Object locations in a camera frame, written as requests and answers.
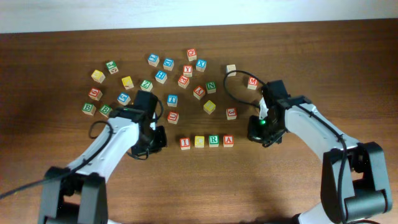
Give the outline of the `red A block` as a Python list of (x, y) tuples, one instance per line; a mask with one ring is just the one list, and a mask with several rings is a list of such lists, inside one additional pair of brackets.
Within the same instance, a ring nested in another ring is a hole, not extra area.
[(223, 146), (224, 147), (233, 147), (234, 146), (234, 136), (224, 135), (223, 136)]

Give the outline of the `yellow C block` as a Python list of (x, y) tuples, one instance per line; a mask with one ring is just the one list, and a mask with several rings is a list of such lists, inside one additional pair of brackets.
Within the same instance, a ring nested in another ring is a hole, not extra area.
[(205, 146), (205, 137), (204, 136), (195, 136), (194, 141), (196, 148), (202, 148)]

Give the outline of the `red I block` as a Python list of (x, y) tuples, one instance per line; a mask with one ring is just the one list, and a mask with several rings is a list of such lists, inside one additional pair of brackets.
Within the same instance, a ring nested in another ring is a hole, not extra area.
[(181, 150), (189, 150), (191, 148), (190, 138), (181, 138), (180, 148)]

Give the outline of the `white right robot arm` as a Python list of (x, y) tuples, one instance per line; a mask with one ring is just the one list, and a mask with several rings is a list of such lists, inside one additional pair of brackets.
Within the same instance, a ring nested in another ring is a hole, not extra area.
[(320, 203), (292, 223), (366, 223), (391, 211), (392, 193), (384, 151), (362, 143), (328, 121), (305, 96), (292, 97), (281, 80), (261, 88), (260, 113), (251, 116), (248, 139), (263, 147), (298, 136), (321, 160)]

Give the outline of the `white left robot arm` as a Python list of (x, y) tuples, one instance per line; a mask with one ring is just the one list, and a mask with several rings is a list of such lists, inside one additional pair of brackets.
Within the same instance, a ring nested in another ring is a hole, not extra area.
[(106, 183), (124, 155), (146, 160), (167, 145), (165, 128), (157, 125), (161, 104), (148, 91), (138, 91), (131, 105), (116, 108), (104, 129), (65, 168), (51, 167), (45, 181), (39, 223), (111, 223)]

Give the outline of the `green R block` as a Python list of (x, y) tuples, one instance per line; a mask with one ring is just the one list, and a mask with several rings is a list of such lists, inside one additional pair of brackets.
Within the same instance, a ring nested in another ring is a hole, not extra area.
[(220, 144), (220, 139), (218, 135), (209, 135), (208, 141), (210, 147), (218, 147)]

